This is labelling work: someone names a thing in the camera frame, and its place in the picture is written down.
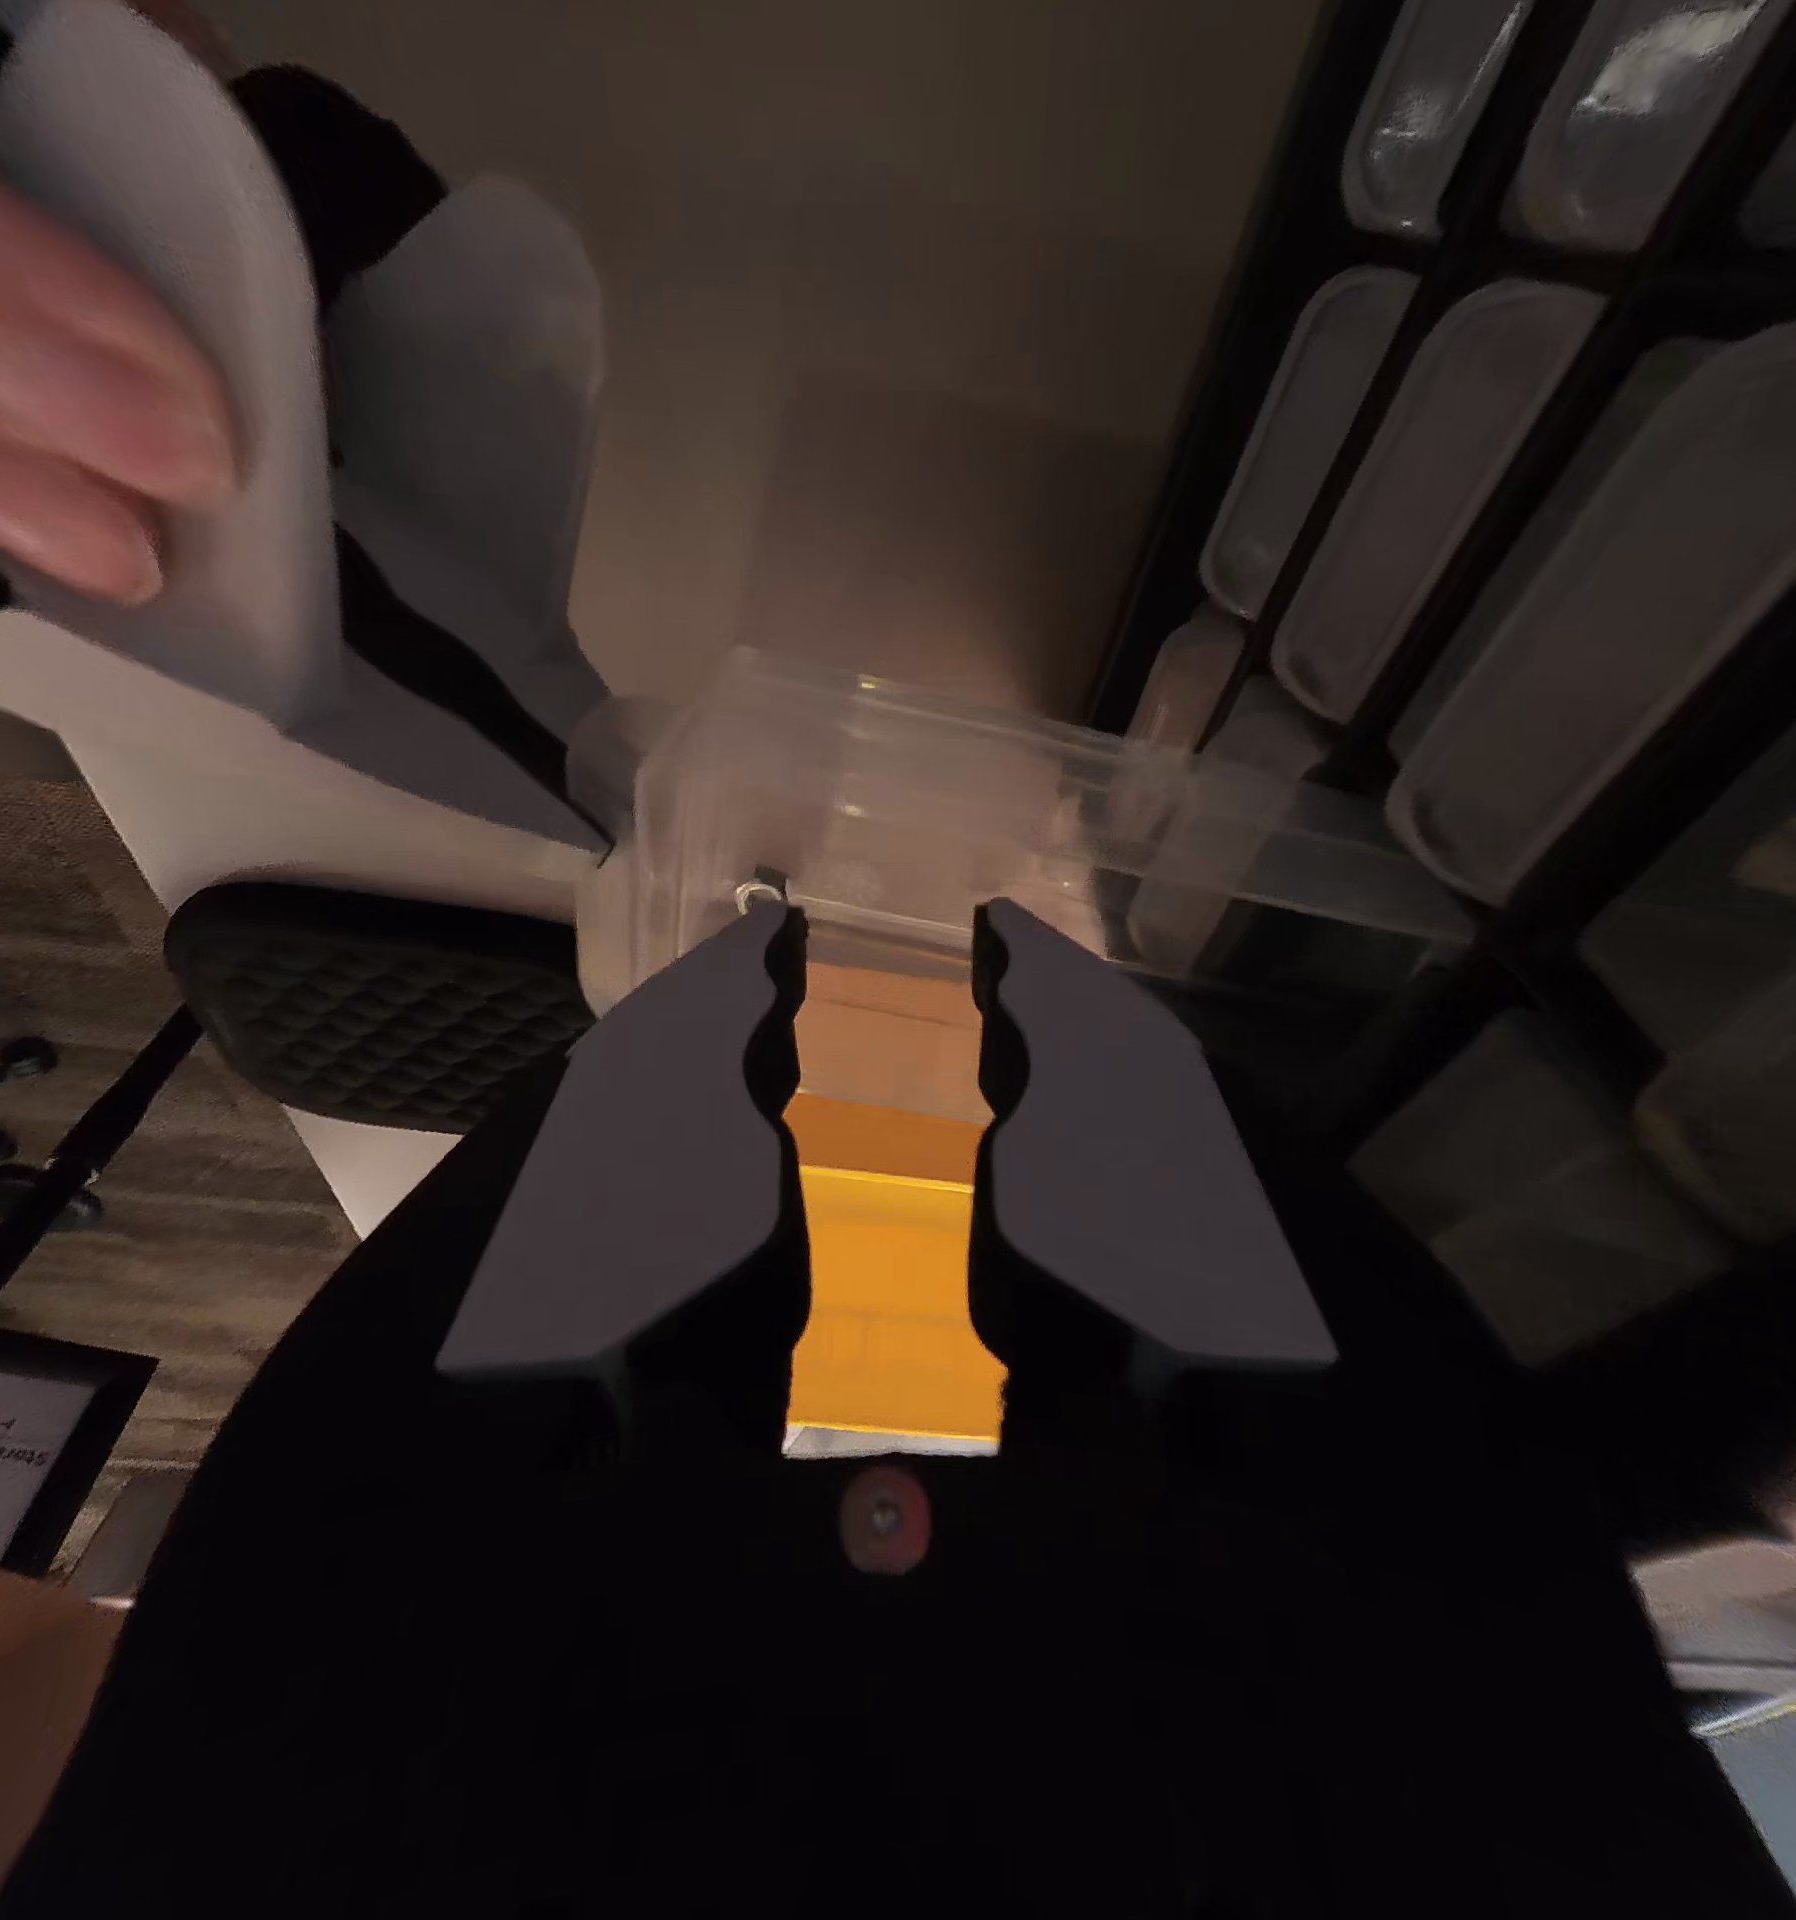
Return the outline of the black ribbed pad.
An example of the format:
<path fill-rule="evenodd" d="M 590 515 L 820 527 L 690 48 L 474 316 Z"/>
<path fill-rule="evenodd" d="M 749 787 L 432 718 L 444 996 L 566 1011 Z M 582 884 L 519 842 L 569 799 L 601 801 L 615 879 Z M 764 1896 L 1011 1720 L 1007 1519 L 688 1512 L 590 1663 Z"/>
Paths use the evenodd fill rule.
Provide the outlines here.
<path fill-rule="evenodd" d="M 597 1025 L 566 925 L 297 881 L 173 910 L 165 967 L 223 1062 L 321 1119 L 461 1139 Z"/>

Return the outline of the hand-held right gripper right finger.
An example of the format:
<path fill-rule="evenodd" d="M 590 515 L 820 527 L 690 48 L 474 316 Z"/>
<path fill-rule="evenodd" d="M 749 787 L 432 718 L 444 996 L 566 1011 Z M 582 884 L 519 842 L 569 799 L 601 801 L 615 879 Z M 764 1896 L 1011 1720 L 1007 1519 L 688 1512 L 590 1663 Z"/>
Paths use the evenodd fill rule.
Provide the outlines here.
<path fill-rule="evenodd" d="M 1339 1346 L 1195 1033 L 1012 899 L 977 910 L 979 1212 L 1000 1251 L 1154 1349 L 1328 1373 Z"/>

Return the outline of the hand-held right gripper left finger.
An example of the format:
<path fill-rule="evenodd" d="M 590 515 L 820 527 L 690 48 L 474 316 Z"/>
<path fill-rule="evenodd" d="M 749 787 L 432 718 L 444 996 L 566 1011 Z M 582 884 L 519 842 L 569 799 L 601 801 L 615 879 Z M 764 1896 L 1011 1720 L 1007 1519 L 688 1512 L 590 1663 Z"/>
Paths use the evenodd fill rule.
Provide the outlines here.
<path fill-rule="evenodd" d="M 599 1373 L 805 1225 L 805 915 L 752 903 L 576 1045 L 437 1351 L 453 1383 Z"/>

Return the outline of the person's left hand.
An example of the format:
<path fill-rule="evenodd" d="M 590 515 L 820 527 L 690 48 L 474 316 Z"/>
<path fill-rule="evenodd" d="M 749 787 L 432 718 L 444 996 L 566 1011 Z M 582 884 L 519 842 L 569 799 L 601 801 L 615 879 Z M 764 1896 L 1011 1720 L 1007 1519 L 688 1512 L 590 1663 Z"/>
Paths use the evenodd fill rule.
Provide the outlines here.
<path fill-rule="evenodd" d="M 236 487 L 210 363 L 131 274 L 0 184 L 0 558 L 141 606 L 165 584 L 165 518 Z"/>

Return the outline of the yellow plastic bin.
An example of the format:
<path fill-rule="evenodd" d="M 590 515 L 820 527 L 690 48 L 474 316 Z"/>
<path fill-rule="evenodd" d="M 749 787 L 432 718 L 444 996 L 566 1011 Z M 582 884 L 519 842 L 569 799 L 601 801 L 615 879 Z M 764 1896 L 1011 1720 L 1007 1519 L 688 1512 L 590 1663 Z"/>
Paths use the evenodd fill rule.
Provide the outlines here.
<path fill-rule="evenodd" d="M 992 1119 L 977 1011 L 946 982 L 851 987 L 826 967 L 813 980 L 786 1108 L 811 1255 L 786 1451 L 995 1451 L 1006 1370 L 969 1307 Z"/>

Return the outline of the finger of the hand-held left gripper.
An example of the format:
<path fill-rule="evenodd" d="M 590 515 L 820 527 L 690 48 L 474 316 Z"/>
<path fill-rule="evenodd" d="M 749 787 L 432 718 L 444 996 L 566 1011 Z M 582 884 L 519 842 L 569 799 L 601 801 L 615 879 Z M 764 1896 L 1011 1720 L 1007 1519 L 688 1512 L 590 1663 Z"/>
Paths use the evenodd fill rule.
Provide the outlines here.
<path fill-rule="evenodd" d="M 566 751 L 610 693 L 566 615 L 511 596 L 389 511 L 343 511 L 397 599 L 489 661 L 554 738 L 541 787 L 469 721 L 358 660 L 345 686 L 408 784 L 23 612 L 0 612 L 0 709 L 55 733 L 165 909 L 234 879 L 439 899 L 569 925 L 599 835 L 566 805 Z"/>
<path fill-rule="evenodd" d="M 517 180 L 448 194 L 335 304 L 335 518 L 556 747 L 606 701 L 571 592 L 604 386 L 599 277 Z"/>

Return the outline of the clear plastic drawer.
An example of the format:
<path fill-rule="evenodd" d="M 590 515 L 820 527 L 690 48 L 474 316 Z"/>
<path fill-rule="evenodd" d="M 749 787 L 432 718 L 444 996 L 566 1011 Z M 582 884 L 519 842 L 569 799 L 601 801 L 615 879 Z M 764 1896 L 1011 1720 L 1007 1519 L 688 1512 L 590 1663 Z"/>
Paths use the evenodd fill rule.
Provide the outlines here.
<path fill-rule="evenodd" d="M 608 699 L 569 774 L 612 835 L 576 905 L 599 1014 L 730 925 L 761 867 L 808 921 L 805 1000 L 826 967 L 974 1007 L 977 910 L 1012 899 L 1307 1045 L 1469 932 L 1368 803 L 1269 765 L 1269 726 L 1190 756 L 743 648 L 682 708 Z"/>

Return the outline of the printed instruction sheet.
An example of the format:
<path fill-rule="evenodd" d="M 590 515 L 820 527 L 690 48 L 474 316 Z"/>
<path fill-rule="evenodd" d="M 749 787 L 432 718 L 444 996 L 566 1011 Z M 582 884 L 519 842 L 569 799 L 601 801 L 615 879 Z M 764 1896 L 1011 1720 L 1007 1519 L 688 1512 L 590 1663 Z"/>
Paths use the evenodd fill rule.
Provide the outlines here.
<path fill-rule="evenodd" d="M 157 1367 L 0 1330 L 0 1571 L 51 1571 Z"/>

